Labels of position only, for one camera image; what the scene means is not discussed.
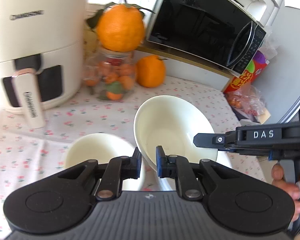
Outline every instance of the microwave handle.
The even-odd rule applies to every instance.
[[[242,51],[239,53],[239,55],[233,59],[232,61],[230,61],[231,59],[231,56],[233,54],[233,51],[234,51],[234,48],[235,46],[237,45],[237,42],[238,40],[240,39],[240,36],[245,32],[247,31],[248,29],[250,29],[250,33],[249,33],[249,38],[247,40],[247,43],[246,45],[243,47]],[[227,63],[226,63],[226,67],[229,67],[229,66],[232,66],[232,65],[236,65],[242,58],[242,55],[245,53],[245,51],[247,49],[249,49],[251,43],[253,42],[253,38],[254,38],[254,32],[256,30],[256,23],[251,21],[249,23],[247,23],[245,25],[245,27],[243,27],[241,29],[241,31],[238,33],[237,37],[234,39],[234,42],[232,43],[232,46],[231,46],[231,49],[230,49],[230,52],[229,52],[229,55],[228,55],[228,60],[227,60]]]

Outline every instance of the purple ball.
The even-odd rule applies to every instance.
[[[257,50],[257,53],[254,55],[253,60],[259,64],[266,63],[266,57],[258,50]]]

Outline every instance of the control panel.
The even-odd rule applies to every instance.
[[[249,62],[252,60],[253,56],[257,52],[257,49],[260,47],[264,37],[266,36],[266,32],[257,25],[257,28],[254,33],[254,37],[252,43],[250,44],[249,49],[243,55],[242,59],[233,67],[233,71],[242,74]]]

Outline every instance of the microwave glass door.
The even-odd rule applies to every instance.
[[[163,0],[148,39],[230,67],[249,43],[249,24],[229,0]]]

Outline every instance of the finger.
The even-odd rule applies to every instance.
[[[295,205],[295,211],[294,211],[294,215],[292,217],[292,222],[296,221],[299,217],[300,214],[300,201],[294,201],[294,205]]]
[[[292,183],[287,183],[284,180],[274,180],[272,181],[272,185],[287,192],[294,200],[298,200],[300,198],[300,189]]]
[[[271,176],[273,179],[280,180],[283,178],[283,175],[284,175],[283,168],[279,164],[276,164],[272,167]]]

